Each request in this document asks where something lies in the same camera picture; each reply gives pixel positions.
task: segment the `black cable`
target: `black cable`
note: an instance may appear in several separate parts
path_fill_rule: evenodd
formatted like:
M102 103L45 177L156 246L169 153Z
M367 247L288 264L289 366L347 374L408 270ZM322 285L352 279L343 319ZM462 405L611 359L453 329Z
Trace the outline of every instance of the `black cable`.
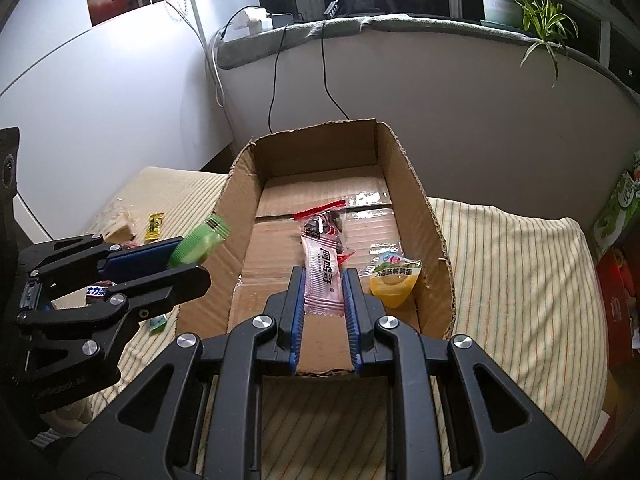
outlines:
M287 27L289 27L289 23L284 26L284 30L282 31L282 38L280 38L280 46L278 47L278 53L276 54L276 61L273 64L273 92L271 94L271 105L269 105L269 117L267 122L269 123L269 131L273 133L273 129L271 128L271 111L273 110L273 102L276 100L276 76L278 75L278 58L280 57L280 52L282 52L282 44L284 43L284 35L287 33Z
M247 5L247 6L244 6L242 9L237 10L237 11L236 11L236 13L235 13L231 18L229 18L229 21L228 21L228 22L226 22L225 28L223 29L222 34L220 34L220 39L221 39L221 40L223 40L223 39L224 39L225 34L226 34L226 29L227 29L227 27L231 24L231 20L232 20L232 19L234 19L234 18L235 18L238 14L240 14L243 10L245 10L245 9L261 9L261 8L262 8L262 7L261 7L261 6L258 6L258 5Z
M331 99L332 103L336 105L338 110L342 112L344 117L347 120L349 120L349 116L345 113L342 107L337 102L335 102L335 99L332 97L331 92L329 92L329 89L326 86L326 60L324 59L324 24L325 23L326 23L326 20L322 20L322 30L320 31L320 49L322 50L322 75L324 76L324 91L329 96L329 99Z

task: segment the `gray wall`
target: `gray wall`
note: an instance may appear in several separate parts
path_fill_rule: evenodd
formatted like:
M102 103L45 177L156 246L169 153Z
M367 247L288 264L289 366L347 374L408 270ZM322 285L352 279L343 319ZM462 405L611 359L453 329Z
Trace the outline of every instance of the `gray wall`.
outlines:
M454 34L376 32L325 41L328 85L351 118L398 135L430 196L590 227L634 150L640 108L606 77L542 50ZM238 143L269 133L274 56L221 71ZM274 131L341 120L319 41L281 53Z

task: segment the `cardboard box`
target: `cardboard box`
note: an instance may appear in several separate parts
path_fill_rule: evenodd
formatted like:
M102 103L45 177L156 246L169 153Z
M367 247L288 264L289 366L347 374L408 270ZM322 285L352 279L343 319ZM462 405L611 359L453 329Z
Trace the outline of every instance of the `cardboard box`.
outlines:
M450 261L424 190L391 129L376 120L327 123L273 134L236 158L216 213L229 238L206 261L211 288L180 307L177 331L206 338L260 314L304 263L292 214L345 198L343 243L356 250L347 267L371 261L372 244L402 242L422 260L410 298L392 313L425 335L450 336L454 296ZM306 314L298 371L351 370L343 317Z
M632 359L631 323L626 305L625 287L613 249L607 251L596 266L600 282L609 339L609 368Z

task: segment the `silver screw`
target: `silver screw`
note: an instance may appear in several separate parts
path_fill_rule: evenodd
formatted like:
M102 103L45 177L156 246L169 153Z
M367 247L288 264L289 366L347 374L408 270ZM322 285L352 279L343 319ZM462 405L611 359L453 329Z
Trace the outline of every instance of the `silver screw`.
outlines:
M400 324L400 322L398 321L397 317L393 317L393 316L382 316L379 320L378 320L378 324L382 327L382 328L386 328L386 329L391 329L391 328L395 328L396 326L398 326Z
M93 355L98 351L98 343L93 339L89 339L89 341L85 341L82 345L82 353L84 355Z
M267 328L273 321L269 316L256 316L252 322L256 328Z
M187 332L186 334L179 335L176 341L180 348L189 348L196 344L197 338L193 334Z
M109 298L109 303L111 303L113 306L120 306L124 303L124 300L124 294L114 294Z
M458 348L469 348L473 344L474 340L468 335L458 334L453 336L453 344Z

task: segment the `white cabinet door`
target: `white cabinet door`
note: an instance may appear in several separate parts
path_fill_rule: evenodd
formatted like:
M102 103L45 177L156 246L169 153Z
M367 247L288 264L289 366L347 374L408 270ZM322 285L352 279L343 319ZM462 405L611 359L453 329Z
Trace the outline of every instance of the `white cabinet door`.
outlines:
M89 29L86 0L20 0L0 32L0 92L38 60Z
M54 238L81 233L145 166L197 170L231 141L200 43L164 3L38 63L0 96L5 126L20 128L18 193Z

